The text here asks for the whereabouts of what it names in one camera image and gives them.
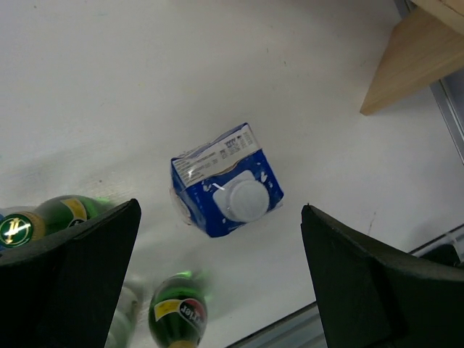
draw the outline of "bottle cap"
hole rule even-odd
[[[190,341],[176,341],[172,343],[169,348],[196,348],[196,344]]]
[[[261,218],[269,208],[269,193],[256,180],[236,181],[228,189],[228,210],[238,221],[250,223]]]
[[[45,236],[45,222],[32,212],[18,212],[0,222],[0,245],[14,248]]]

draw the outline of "bottle label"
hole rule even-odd
[[[67,227],[72,227],[78,223],[87,221],[87,212],[84,204],[77,198],[69,198],[61,201],[66,207],[68,207],[72,213],[72,220]]]
[[[8,248],[17,247],[30,241],[33,226],[21,217],[3,220],[0,225],[0,244]]]
[[[207,322],[207,314],[203,304],[196,299],[168,299],[154,306],[154,319],[158,321],[170,313],[178,313],[187,323],[203,335]]]

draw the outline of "black object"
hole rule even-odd
[[[140,217],[132,199],[0,252],[0,347],[103,347]]]
[[[302,235],[329,348],[464,345],[464,271],[401,252],[309,205]]]

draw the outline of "yellow label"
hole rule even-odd
[[[154,306],[154,319],[158,321],[169,313],[177,312],[181,304],[179,299],[168,299]]]
[[[61,203],[63,203],[66,207],[70,208],[70,211],[73,215],[73,219],[69,224],[69,227],[74,226],[76,223],[83,223],[84,221],[87,221],[86,208],[79,199],[64,199],[61,201]]]

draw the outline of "bottle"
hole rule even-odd
[[[140,284],[125,281],[121,288],[104,348],[128,347],[143,302],[144,290]]]
[[[197,348],[207,324],[200,286],[184,273],[167,279],[155,291],[148,316],[159,348]]]
[[[0,221],[0,247],[15,248],[83,223],[111,209],[108,202],[84,196],[59,196],[32,211],[8,214]]]

